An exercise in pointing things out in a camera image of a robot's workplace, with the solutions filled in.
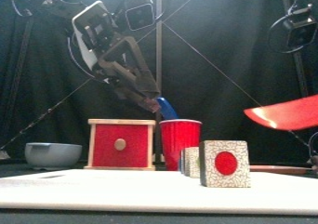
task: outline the table surface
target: table surface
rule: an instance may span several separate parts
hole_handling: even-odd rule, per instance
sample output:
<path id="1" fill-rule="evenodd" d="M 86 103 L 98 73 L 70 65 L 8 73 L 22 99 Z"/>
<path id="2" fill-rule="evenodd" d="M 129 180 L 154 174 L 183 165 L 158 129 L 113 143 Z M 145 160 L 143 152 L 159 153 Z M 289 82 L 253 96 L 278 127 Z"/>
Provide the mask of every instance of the table surface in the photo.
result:
<path id="1" fill-rule="evenodd" d="M 253 172 L 252 188 L 215 189 L 179 172 L 75 169 L 39 173 L 24 164 L 0 165 L 0 172 L 2 223 L 20 223 L 26 217 L 34 223 L 46 223 L 44 217 L 55 223 L 70 218 L 78 223 L 317 221 L 316 178 Z"/>

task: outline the block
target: block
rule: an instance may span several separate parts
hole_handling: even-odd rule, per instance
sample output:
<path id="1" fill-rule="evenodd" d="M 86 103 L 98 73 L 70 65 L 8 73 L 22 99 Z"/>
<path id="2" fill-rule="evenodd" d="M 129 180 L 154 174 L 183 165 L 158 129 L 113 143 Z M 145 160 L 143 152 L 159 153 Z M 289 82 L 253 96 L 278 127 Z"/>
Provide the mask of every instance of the block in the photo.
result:
<path id="1" fill-rule="evenodd" d="M 201 177 L 199 147 L 185 148 L 185 175 L 191 178 Z"/>
<path id="2" fill-rule="evenodd" d="M 90 119 L 91 140 L 87 169 L 154 170 L 155 121 Z"/>
<path id="3" fill-rule="evenodd" d="M 199 146 L 201 182 L 206 187 L 249 188 L 248 143 L 241 140 L 206 140 Z"/>

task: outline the metal pole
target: metal pole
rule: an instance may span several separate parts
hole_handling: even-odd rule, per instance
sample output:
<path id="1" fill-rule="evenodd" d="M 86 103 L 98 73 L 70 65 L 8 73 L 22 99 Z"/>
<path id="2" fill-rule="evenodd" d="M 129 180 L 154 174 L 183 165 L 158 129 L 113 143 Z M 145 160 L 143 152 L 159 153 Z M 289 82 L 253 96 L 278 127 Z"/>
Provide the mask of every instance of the metal pole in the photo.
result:
<path id="1" fill-rule="evenodd" d="M 163 0 L 157 0 L 157 15 L 162 15 L 163 12 Z M 157 84 L 159 87 L 159 90 L 162 91 L 162 59 L 163 59 L 163 50 L 162 50 L 162 20 L 157 22 Z M 163 148 L 162 148 L 162 136 L 161 136 L 161 127 L 159 123 L 162 121 L 162 113 L 157 112 L 155 114 L 155 121 L 157 121 L 157 126 L 155 126 L 155 163 L 159 163 L 162 161 L 162 153 L 163 153 Z"/>
<path id="2" fill-rule="evenodd" d="M 284 0 L 284 7 L 288 13 L 292 7 L 292 0 Z M 302 61 L 302 54 L 300 51 L 293 53 L 293 60 L 296 64 L 297 76 L 298 76 L 298 83 L 300 83 L 300 90 L 302 97 L 309 96 L 309 89 L 308 89 L 308 79 L 304 71 L 304 61 Z"/>

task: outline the gray bowl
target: gray bowl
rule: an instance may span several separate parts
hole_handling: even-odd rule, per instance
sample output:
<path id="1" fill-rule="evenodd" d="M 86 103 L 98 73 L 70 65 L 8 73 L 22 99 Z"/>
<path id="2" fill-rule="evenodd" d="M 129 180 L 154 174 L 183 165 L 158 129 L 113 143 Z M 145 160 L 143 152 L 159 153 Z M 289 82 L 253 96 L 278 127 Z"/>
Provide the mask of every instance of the gray bowl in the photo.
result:
<path id="1" fill-rule="evenodd" d="M 77 164 L 81 154 L 81 145 L 42 142 L 26 145 L 27 163 L 34 169 L 67 169 Z"/>

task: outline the blue object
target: blue object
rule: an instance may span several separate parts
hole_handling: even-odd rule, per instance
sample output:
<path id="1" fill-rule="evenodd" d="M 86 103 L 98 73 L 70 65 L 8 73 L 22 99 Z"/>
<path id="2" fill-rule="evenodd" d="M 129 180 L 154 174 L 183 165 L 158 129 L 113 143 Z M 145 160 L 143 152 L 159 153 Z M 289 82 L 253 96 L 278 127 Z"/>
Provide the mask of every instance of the blue object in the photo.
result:
<path id="1" fill-rule="evenodd" d="M 166 120 L 178 119 L 179 117 L 178 117 L 169 101 L 162 97 L 157 98 L 157 101 L 162 107 L 161 113 L 162 113 L 165 119 Z"/>

